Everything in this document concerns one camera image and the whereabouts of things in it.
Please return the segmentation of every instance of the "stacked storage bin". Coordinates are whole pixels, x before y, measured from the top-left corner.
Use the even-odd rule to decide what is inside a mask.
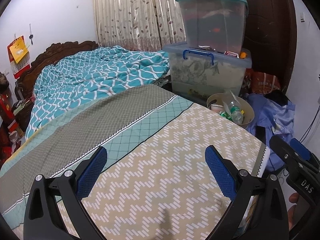
[[[246,0],[176,0],[187,42],[163,47],[169,53],[172,90],[192,101],[215,93],[239,94],[250,52],[242,49]],[[228,55],[233,52],[246,58]]]

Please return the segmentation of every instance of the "leaf patterned curtain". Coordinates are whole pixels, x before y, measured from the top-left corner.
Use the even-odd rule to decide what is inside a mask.
[[[175,0],[94,0],[94,6],[100,46],[158,51],[186,40]]]

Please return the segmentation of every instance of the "beige zigzag patterned sheet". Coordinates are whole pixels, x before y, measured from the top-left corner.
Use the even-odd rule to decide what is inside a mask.
[[[253,175],[269,158],[254,136],[193,104],[103,172],[82,203],[108,240],[206,239],[229,204],[205,163],[211,144]],[[77,236],[63,202],[58,206]]]

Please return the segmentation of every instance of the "orange bag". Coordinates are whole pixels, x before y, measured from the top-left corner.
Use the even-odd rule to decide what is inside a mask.
[[[262,72],[253,72],[251,89],[252,93],[265,95],[273,90],[279,90],[280,83],[276,76]]]

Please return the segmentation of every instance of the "metal screw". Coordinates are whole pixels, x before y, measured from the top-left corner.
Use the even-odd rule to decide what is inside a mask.
[[[42,175],[41,174],[36,176],[36,181],[40,181],[41,179],[42,179]]]
[[[270,175],[270,179],[272,179],[272,180],[277,180],[277,176],[274,175],[274,174],[271,174],[271,175]]]
[[[244,177],[248,176],[248,172],[246,170],[240,170],[239,173],[240,173],[241,176],[244,176]]]
[[[72,175],[72,173],[73,173],[73,171],[68,170],[68,171],[66,171],[66,172],[64,173],[64,176],[70,177],[70,176]]]

